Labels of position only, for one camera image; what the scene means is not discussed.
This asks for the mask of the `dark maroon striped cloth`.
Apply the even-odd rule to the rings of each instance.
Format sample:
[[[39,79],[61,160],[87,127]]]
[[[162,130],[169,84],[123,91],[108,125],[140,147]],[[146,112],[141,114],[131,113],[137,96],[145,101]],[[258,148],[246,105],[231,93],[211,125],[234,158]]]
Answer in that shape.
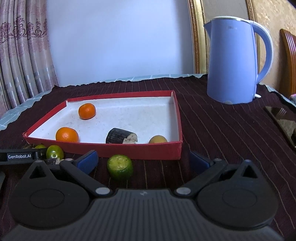
[[[278,211],[272,227],[284,237],[295,233],[295,151],[292,150],[265,111],[266,106],[284,108],[292,120],[295,107],[275,92],[259,85],[259,98],[248,104],[226,105],[206,94],[207,78],[159,78],[137,82],[100,82],[88,85],[54,87],[40,101],[23,111],[1,131],[2,149],[26,146],[23,133],[57,104],[73,97],[173,90],[176,93],[183,132],[182,156],[178,161],[135,160],[134,173],[126,182],[116,181],[101,159],[92,176],[110,188],[175,189],[192,179],[188,153],[196,151],[210,159],[231,164],[250,159],[263,173],[278,198]]]

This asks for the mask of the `yellow-brown round fruit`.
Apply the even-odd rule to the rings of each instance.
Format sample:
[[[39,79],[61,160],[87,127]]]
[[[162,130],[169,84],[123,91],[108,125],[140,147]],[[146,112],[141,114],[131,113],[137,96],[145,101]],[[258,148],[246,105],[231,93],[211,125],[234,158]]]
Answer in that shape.
[[[162,135],[155,135],[153,136],[150,141],[149,144],[156,144],[156,143],[167,143],[167,139],[162,136]]]

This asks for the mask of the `olive patterned cloth strip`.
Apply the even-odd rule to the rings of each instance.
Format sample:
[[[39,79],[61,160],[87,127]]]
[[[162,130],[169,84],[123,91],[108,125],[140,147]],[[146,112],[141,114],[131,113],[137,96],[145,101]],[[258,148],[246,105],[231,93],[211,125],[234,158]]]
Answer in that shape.
[[[295,121],[288,119],[287,111],[284,108],[265,106],[264,110],[285,136],[291,148],[295,150]]]

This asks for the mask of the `orange mandarin far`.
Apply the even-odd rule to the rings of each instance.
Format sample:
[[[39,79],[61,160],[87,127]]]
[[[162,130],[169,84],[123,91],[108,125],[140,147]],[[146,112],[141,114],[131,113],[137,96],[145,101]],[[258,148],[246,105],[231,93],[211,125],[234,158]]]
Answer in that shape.
[[[79,117],[82,120],[88,120],[96,115],[96,107],[91,103],[85,103],[78,109]]]

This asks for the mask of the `green fruit behind mandarin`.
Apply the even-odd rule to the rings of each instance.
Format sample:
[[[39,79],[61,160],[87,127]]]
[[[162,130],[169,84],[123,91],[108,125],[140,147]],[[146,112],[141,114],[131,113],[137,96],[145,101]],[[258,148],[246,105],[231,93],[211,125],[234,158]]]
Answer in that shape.
[[[45,149],[46,146],[43,145],[43,144],[40,144],[40,145],[35,146],[34,148],[35,148],[35,149]]]

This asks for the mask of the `blue electric kettle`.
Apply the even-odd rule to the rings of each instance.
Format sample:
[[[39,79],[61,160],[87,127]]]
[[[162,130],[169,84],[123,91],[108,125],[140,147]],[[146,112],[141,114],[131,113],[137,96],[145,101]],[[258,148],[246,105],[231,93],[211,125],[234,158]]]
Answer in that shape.
[[[273,41],[269,30],[254,21],[235,16],[216,16],[204,25],[210,38],[207,94],[226,104],[252,102],[257,85],[273,64]],[[259,35],[265,45],[265,63],[257,66]]]

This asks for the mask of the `green tomato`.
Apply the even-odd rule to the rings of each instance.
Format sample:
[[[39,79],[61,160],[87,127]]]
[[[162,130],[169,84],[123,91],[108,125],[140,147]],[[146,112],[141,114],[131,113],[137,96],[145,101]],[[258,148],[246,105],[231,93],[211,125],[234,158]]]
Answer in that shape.
[[[55,158],[63,159],[64,152],[58,145],[51,145],[47,148],[46,157],[47,159],[55,159]]]

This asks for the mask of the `pink patterned curtain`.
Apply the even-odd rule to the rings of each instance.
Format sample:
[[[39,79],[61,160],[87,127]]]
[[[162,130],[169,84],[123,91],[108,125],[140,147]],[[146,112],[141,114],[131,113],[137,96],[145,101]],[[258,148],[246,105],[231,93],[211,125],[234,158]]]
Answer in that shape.
[[[1,114],[58,85],[47,2],[1,0]]]

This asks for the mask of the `orange mandarin near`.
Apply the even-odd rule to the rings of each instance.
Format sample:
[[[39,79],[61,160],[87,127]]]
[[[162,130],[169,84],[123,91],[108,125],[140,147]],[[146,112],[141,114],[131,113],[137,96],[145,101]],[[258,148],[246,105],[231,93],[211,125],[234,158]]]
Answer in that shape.
[[[79,142],[79,135],[72,128],[62,127],[56,132],[56,141],[77,143]]]

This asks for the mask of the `green cucumber piece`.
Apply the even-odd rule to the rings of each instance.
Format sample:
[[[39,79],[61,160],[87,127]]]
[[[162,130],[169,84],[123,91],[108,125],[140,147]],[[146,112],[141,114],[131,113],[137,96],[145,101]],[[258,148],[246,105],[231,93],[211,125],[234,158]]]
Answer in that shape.
[[[114,155],[107,161],[109,173],[117,179],[128,179],[133,174],[133,164],[125,155]]]

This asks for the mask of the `brown wooden headboard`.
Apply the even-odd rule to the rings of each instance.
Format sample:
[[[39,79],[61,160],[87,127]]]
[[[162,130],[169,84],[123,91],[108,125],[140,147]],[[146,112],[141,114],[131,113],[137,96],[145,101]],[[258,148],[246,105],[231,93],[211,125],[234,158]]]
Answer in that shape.
[[[285,97],[295,94],[295,35],[285,29],[280,30],[286,52],[286,62],[280,84],[280,92]]]

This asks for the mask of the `gold picture frame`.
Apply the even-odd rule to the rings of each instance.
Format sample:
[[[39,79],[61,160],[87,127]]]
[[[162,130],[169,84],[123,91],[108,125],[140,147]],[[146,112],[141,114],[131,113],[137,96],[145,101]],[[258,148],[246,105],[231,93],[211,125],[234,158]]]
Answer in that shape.
[[[216,16],[236,16],[257,21],[253,1],[203,1],[188,0],[191,22],[194,73],[208,72],[210,40],[204,24]]]

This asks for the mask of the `orange mandarin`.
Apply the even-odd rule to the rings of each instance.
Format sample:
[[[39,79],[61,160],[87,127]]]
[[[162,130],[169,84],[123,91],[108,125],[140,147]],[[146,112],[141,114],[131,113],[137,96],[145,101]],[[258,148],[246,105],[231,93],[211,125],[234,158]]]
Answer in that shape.
[[[88,120],[96,115],[96,107],[91,103],[85,103],[78,109],[79,117],[82,120]]]
[[[77,143],[79,142],[79,135],[72,128],[62,127],[56,132],[56,141]]]

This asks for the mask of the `dark sugarcane piece with pulp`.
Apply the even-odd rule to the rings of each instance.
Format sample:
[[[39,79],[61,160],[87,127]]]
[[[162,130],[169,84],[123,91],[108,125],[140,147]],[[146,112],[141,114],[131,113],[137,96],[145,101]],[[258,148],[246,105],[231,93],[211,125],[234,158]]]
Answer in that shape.
[[[121,128],[111,129],[105,140],[107,144],[135,144],[137,141],[136,133]]]

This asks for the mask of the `red white shallow box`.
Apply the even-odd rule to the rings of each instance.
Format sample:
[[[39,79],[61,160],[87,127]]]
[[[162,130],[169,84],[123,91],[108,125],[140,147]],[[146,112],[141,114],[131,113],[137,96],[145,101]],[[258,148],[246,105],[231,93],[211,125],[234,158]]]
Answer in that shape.
[[[85,103],[96,107],[88,120],[79,117]],[[79,135],[79,142],[56,141],[59,128],[69,127]],[[137,134],[135,144],[107,144],[108,132],[121,128]],[[149,144],[155,135],[167,143]],[[182,126],[176,94],[173,90],[139,91],[70,98],[61,102],[37,122],[23,137],[29,144],[58,145],[64,152],[85,154],[96,150],[100,157],[116,154],[140,160],[178,160],[182,152]]]

